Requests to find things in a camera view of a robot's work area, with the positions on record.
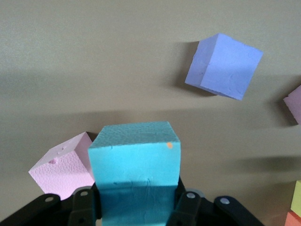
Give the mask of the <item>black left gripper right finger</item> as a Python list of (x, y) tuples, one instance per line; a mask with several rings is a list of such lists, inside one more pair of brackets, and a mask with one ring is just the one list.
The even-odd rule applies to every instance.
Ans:
[(214, 202), (196, 190), (187, 190), (181, 179), (175, 190), (174, 210), (166, 226), (265, 226), (237, 199), (218, 196)]

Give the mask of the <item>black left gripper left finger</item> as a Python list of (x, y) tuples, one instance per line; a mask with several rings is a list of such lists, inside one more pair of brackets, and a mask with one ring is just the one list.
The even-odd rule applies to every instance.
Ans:
[(102, 217), (95, 185), (81, 188), (65, 200), (43, 194), (0, 222), (0, 226), (96, 226)]

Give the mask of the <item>light blue foam cube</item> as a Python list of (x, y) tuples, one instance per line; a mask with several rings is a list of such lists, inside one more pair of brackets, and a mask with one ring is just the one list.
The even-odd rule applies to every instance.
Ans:
[(102, 226), (166, 225), (181, 163), (181, 142), (169, 122), (105, 126), (88, 156)]

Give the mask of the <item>orange foam cube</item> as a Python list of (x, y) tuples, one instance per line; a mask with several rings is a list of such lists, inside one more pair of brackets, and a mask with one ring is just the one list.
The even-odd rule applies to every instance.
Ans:
[(293, 211), (287, 213), (284, 226), (301, 226), (301, 217)]

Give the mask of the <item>yellow foam cube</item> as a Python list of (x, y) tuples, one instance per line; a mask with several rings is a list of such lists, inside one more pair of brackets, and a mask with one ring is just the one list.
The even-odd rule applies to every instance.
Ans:
[(301, 217), (301, 180), (297, 180), (294, 188), (291, 210)]

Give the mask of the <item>pink foam cube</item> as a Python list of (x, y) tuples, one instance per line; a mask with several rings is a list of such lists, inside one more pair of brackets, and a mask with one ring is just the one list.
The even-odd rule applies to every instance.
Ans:
[(301, 125), (301, 85), (285, 97), (284, 102), (296, 122)]
[(29, 170), (29, 174), (46, 194), (69, 198), (80, 187), (92, 186), (94, 177), (87, 150), (92, 144), (83, 132), (48, 152)]

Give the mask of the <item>purple foam cube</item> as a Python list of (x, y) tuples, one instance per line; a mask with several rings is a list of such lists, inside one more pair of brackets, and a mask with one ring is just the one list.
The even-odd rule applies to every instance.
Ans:
[(201, 40), (185, 83), (242, 100), (263, 52), (223, 33)]

